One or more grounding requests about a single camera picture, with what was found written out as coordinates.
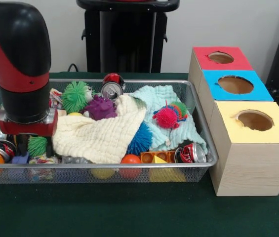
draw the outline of wooden box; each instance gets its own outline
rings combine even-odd
[[[279,194],[276,102],[216,101],[209,127],[219,155],[210,169],[218,196]]]
[[[273,101],[254,71],[203,71],[199,100],[208,124],[215,100]]]
[[[238,47],[193,47],[189,81],[199,92],[203,70],[252,71],[248,60]]]

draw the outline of wire basket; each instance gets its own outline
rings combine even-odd
[[[101,91],[101,79],[79,79]],[[50,86],[64,91],[72,79],[50,79]],[[204,113],[194,86],[186,80],[125,80],[125,93],[145,85],[172,85],[189,108],[197,132],[206,141],[206,163],[169,164],[0,164],[0,184],[23,183],[149,183],[198,182],[218,159]]]

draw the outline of green spiky ball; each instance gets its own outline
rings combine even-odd
[[[185,104],[183,104],[182,102],[172,102],[173,105],[176,105],[177,107],[179,107],[182,116],[187,114],[187,107]]]
[[[30,137],[28,152],[31,157],[38,157],[46,153],[47,139],[44,137]]]
[[[73,81],[66,86],[62,94],[63,108],[68,114],[79,112],[86,106],[85,87],[87,84],[83,81]]]

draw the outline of red paper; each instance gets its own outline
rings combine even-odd
[[[244,70],[253,71],[251,65],[238,47],[193,47],[202,70]],[[234,58],[232,63],[220,64],[209,59],[214,52],[227,53]]]

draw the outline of mint green cloth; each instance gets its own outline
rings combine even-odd
[[[173,130],[161,128],[157,125],[156,120],[153,119],[154,111],[165,106],[166,101],[167,103],[180,101],[171,85],[144,86],[129,95],[146,103],[147,112],[144,121],[153,133],[151,151],[170,151],[177,148],[184,141],[189,140],[199,143],[207,154],[206,142],[197,133],[190,113],[188,113],[186,121],[179,122],[180,126]]]

